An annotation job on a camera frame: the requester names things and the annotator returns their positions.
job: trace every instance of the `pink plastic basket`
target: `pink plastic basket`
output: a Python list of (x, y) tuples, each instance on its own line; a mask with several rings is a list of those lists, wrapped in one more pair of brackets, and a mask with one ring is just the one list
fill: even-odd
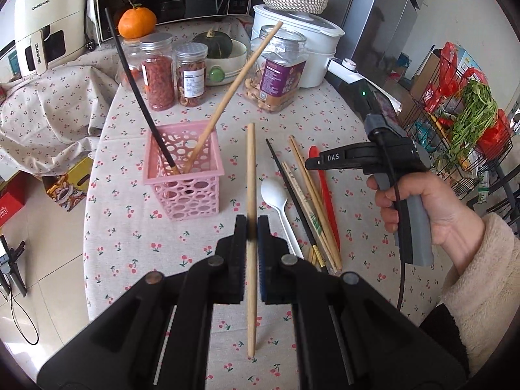
[[(180, 171), (197, 144), (206, 121), (165, 124), (157, 129)], [(188, 174), (174, 175), (149, 132), (146, 142), (143, 184), (150, 185), (171, 220), (205, 217), (218, 213), (218, 182), (224, 174), (217, 132), (213, 131)]]

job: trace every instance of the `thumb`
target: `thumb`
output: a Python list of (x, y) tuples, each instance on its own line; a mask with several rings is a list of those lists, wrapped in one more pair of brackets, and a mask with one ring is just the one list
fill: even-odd
[[(438, 177), (432, 173), (410, 173), (403, 177), (398, 182), (400, 199), (404, 200), (410, 195), (426, 195), (433, 191), (433, 188), (438, 181)], [(385, 196), (391, 200), (396, 201), (395, 187), (385, 191)]]

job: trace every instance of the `white plastic spoon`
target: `white plastic spoon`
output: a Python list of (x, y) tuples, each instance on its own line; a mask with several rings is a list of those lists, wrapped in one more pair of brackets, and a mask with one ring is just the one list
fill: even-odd
[(275, 180), (265, 179), (261, 187), (262, 198), (267, 205), (273, 207), (280, 216), (282, 227), (287, 236), (289, 251), (299, 258), (303, 258), (302, 250), (296, 240), (296, 236), (291, 228), (291, 224), (285, 215), (285, 204), (287, 204), (287, 194), (280, 183)]

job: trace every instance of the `purple label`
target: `purple label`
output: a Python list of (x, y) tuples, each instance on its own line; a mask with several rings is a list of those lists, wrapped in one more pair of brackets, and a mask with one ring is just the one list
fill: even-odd
[(287, 67), (280, 66), (274, 61), (266, 60), (264, 75), (262, 77), (262, 83), (260, 84), (261, 93), (263, 91), (272, 97), (285, 95), (298, 86), (304, 67), (305, 62)]

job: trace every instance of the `red spoon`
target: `red spoon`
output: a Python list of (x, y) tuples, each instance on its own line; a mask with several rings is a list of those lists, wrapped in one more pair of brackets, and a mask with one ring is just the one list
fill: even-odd
[[(319, 156), (320, 150), (318, 147), (313, 145), (309, 148), (309, 158)], [(334, 214), (334, 206), (332, 205), (332, 199), (330, 197), (329, 186), (327, 185), (327, 177), (325, 176), (325, 172), (323, 170), (318, 170), (318, 174), (320, 176), (321, 183), (321, 199), (324, 202), (325, 208), (327, 210), (327, 217), (329, 217), (330, 228), (332, 229), (332, 233), (336, 239), (337, 248), (340, 249), (340, 234), (337, 231), (336, 216)]]

